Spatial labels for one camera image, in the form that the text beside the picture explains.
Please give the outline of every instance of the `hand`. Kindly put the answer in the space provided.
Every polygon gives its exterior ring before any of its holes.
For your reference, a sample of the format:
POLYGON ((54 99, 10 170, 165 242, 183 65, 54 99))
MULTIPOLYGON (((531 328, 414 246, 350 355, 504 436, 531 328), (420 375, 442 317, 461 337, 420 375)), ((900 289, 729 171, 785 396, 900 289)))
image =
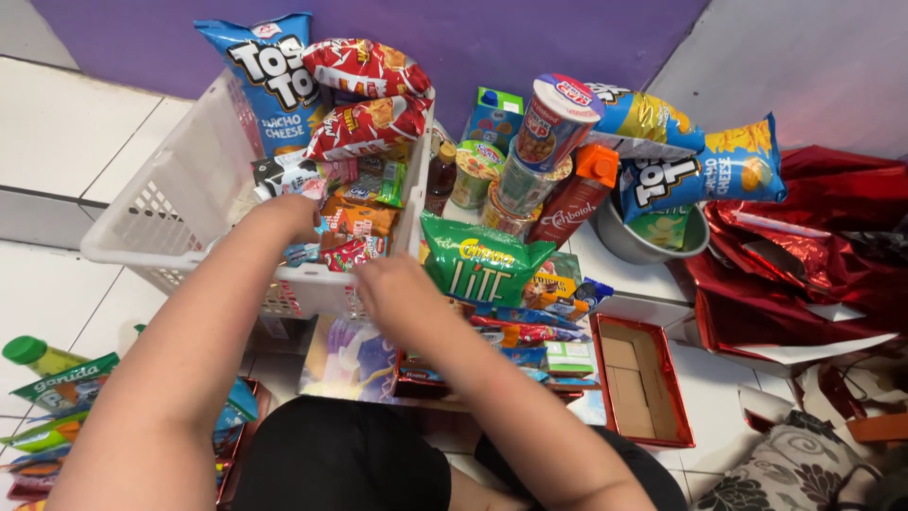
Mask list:
POLYGON ((395 345, 426 355, 421 346, 440 331, 463 325, 435 284, 409 255, 377 257, 353 267, 369 318, 395 345))
POLYGON ((321 241, 321 236, 315 232, 315 227, 321 225, 319 205, 308 197, 300 194, 279 195, 255 206, 250 214, 256 211, 269 216, 268 222, 273 225, 286 227, 290 245, 321 241))

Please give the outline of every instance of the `white wall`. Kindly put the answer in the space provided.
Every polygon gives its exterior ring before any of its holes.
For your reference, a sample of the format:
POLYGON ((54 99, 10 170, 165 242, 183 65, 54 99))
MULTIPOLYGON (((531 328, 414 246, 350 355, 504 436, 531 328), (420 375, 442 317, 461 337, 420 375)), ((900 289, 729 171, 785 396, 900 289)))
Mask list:
POLYGON ((647 91, 707 133, 772 110, 783 148, 905 155, 908 1, 713 0, 647 91))
POLYGON ((79 68, 28 0, 0 0, 0 55, 79 68))

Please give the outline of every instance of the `black shorts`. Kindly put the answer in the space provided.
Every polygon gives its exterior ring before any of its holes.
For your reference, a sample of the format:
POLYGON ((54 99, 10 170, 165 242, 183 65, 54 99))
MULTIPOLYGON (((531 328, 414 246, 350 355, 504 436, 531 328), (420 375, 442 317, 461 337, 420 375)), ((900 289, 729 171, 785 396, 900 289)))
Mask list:
MULTIPOLYGON (((647 451, 595 429, 625 460, 656 509, 687 509, 675 479, 647 451)), ((474 456, 514 495, 541 509, 487 437, 479 440, 474 456)), ((445 511, 450 492, 448 459, 387 406, 300 396, 262 422, 243 461, 232 509, 445 511)))

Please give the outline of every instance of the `person's arm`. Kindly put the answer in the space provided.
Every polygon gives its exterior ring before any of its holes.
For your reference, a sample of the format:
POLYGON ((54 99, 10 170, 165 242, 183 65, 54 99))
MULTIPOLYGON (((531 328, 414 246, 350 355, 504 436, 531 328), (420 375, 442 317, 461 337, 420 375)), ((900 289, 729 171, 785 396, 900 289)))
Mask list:
POLYGON ((214 509, 214 424, 281 253, 319 219, 282 195, 218 243, 104 385, 47 511, 214 509))
POLYGON ((411 257, 354 271, 380 330, 439 370, 543 506, 655 509, 615 450, 458 317, 411 257))

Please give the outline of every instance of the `green plastic bottle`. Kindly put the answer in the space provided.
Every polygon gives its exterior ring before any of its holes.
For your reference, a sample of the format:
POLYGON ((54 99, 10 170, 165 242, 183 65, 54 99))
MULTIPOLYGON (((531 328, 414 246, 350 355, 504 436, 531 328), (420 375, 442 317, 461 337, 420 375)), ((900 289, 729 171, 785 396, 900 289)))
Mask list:
POLYGON ((36 375, 46 377, 88 362, 84 356, 48 346, 41 339, 19 336, 6 343, 3 356, 13 364, 28 366, 36 375))

